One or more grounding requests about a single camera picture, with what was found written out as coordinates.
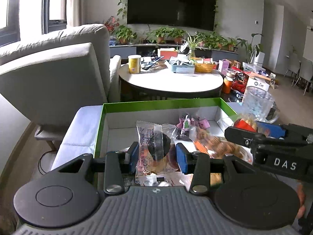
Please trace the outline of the person's right hand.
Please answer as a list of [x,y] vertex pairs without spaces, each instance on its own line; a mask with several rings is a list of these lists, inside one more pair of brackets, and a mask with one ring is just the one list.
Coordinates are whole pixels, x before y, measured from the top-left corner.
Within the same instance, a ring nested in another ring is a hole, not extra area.
[[304,216],[305,214],[305,211],[306,211],[306,207],[305,207],[305,200],[306,200],[306,195],[305,195],[305,192],[303,190],[303,184],[299,184],[297,186],[297,195],[299,197],[299,201],[300,201],[300,208],[298,210],[298,213],[297,213],[297,218],[300,219]]

